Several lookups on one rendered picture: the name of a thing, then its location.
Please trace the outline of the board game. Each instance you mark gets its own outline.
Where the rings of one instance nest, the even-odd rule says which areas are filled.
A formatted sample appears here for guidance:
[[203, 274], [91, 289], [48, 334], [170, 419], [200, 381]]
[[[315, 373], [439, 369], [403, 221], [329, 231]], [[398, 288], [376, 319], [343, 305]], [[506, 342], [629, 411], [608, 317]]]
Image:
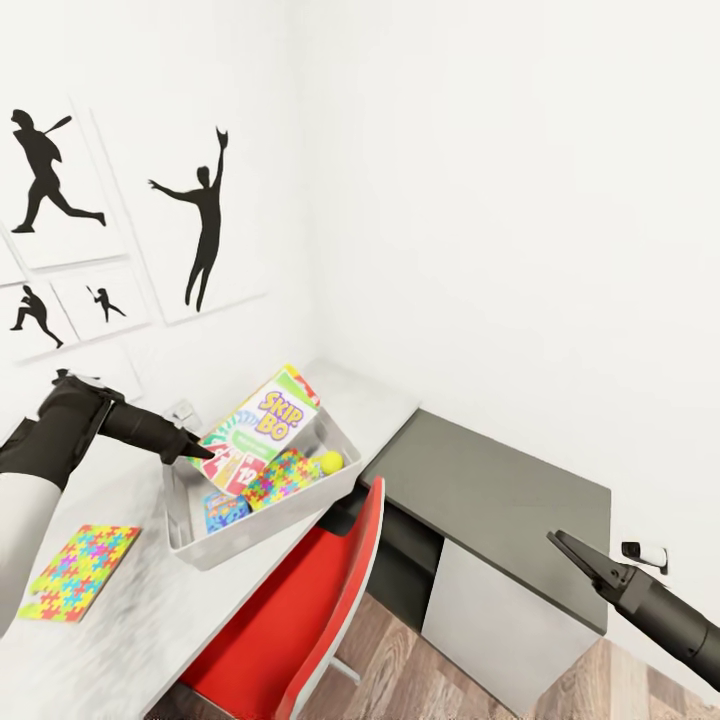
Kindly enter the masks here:
[[203, 504], [208, 535], [250, 514], [244, 496], [231, 499], [222, 490], [203, 498]]
[[327, 477], [327, 474], [325, 474], [321, 469], [321, 466], [320, 466], [321, 459], [322, 459], [321, 456], [312, 457], [310, 459], [310, 462], [320, 471], [320, 475], [319, 475], [318, 479], [323, 479], [323, 478]]
[[205, 477], [235, 499], [319, 412], [320, 399], [291, 364], [197, 441], [213, 459], [187, 457]]

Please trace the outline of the tennis ball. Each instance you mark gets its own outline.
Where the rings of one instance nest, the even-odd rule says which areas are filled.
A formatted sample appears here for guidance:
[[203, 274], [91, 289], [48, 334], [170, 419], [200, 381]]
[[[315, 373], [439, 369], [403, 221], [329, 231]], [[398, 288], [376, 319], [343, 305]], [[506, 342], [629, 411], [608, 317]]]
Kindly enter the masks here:
[[327, 451], [324, 455], [321, 455], [320, 466], [322, 471], [329, 475], [333, 475], [337, 471], [341, 471], [343, 468], [343, 457], [336, 451]]

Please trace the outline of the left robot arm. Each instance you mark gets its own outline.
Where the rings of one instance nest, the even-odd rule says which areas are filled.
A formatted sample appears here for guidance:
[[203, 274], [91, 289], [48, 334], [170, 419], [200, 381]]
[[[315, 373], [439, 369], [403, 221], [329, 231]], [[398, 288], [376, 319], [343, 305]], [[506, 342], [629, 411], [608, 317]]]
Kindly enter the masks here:
[[21, 602], [69, 475], [98, 434], [159, 454], [213, 459], [197, 445], [203, 422], [187, 398], [163, 415], [127, 404], [125, 395], [86, 375], [61, 379], [34, 421], [21, 417], [0, 440], [0, 639]]

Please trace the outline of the jigsaw puzzle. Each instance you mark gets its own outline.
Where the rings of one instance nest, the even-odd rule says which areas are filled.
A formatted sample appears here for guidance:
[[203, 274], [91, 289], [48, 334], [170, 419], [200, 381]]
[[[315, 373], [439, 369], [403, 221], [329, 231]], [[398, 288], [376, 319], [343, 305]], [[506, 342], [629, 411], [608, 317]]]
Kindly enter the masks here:
[[78, 624], [142, 528], [83, 525], [30, 587], [18, 618]]
[[299, 450], [277, 454], [241, 493], [258, 511], [310, 485], [308, 477], [318, 479], [320, 471]]

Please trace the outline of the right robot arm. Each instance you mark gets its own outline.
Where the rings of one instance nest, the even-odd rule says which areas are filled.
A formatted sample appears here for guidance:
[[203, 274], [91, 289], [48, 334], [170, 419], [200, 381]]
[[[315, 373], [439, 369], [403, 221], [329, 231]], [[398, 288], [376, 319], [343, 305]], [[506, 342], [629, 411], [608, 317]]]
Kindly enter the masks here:
[[616, 612], [720, 693], [720, 627], [678, 598], [674, 552], [647, 542], [620, 542], [636, 565], [614, 562], [562, 530], [547, 533]]

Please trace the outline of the toy box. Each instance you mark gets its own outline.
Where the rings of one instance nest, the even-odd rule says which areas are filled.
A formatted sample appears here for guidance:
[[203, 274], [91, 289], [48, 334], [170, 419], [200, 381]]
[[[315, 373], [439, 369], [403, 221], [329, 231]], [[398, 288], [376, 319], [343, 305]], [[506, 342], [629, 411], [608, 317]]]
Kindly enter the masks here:
[[183, 563], [199, 571], [212, 569], [229, 557], [260, 543], [338, 501], [353, 491], [363, 464], [363, 455], [320, 404], [319, 412], [279, 453], [299, 450], [306, 458], [336, 451], [343, 457], [343, 468], [308, 487], [279, 499], [208, 535], [203, 498], [221, 492], [185, 456], [172, 464], [162, 464], [165, 480], [166, 523], [169, 551]]

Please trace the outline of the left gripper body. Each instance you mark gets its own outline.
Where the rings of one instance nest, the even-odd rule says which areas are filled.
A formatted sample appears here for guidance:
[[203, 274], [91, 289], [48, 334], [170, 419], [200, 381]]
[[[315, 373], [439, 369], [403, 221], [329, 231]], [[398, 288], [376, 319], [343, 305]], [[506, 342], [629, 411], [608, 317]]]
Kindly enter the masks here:
[[124, 440], [129, 445], [159, 454], [162, 464], [172, 465], [189, 442], [185, 427], [175, 427], [163, 415], [143, 409], [140, 421]]

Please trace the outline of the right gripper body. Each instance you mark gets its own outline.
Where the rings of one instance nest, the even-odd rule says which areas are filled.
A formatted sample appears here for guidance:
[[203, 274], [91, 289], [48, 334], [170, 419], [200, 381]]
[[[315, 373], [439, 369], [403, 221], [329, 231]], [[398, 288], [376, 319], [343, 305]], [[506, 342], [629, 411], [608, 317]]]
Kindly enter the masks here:
[[595, 591], [613, 604], [618, 614], [682, 664], [702, 648], [711, 621], [645, 571], [636, 568], [626, 590], [612, 590], [604, 580], [602, 586], [609, 595]]

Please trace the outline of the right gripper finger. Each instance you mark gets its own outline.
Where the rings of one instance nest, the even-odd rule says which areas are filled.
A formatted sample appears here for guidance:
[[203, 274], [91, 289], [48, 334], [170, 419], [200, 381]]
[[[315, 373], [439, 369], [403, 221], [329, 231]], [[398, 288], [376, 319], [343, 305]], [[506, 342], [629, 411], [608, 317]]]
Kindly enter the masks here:
[[[610, 557], [594, 550], [592, 547], [580, 542], [562, 530], [558, 530], [554, 536], [556, 536], [566, 548], [572, 550], [590, 570], [594, 570], [594, 572], [600, 576], [600, 586], [602, 586], [602, 580], [604, 580], [612, 590], [626, 590], [626, 584], [628, 584], [630, 578], [636, 574], [636, 568], [642, 570], [636, 565], [614, 562]], [[604, 588], [604, 586], [602, 586], [602, 588]]]
[[578, 558], [572, 550], [566, 548], [566, 546], [564, 546], [564, 544], [562, 544], [562, 542], [560, 542], [560, 540], [558, 540], [558, 538], [554, 535], [555, 533], [553, 532], [547, 533], [547, 539], [549, 539], [553, 545], [556, 545], [557, 549], [560, 549], [577, 567], [579, 567], [579, 569], [581, 569], [581, 571], [583, 571], [583, 573], [585, 573], [585, 575], [587, 575], [587, 577], [589, 577], [589, 579], [591, 579], [591, 585], [595, 589], [605, 595], [609, 595], [609, 590], [600, 586], [600, 576], [598, 576], [594, 570], [590, 570], [590, 568], [588, 568], [588, 566], [586, 566], [586, 564], [584, 564], [584, 562], [582, 562], [582, 560], [580, 560], [580, 558]]

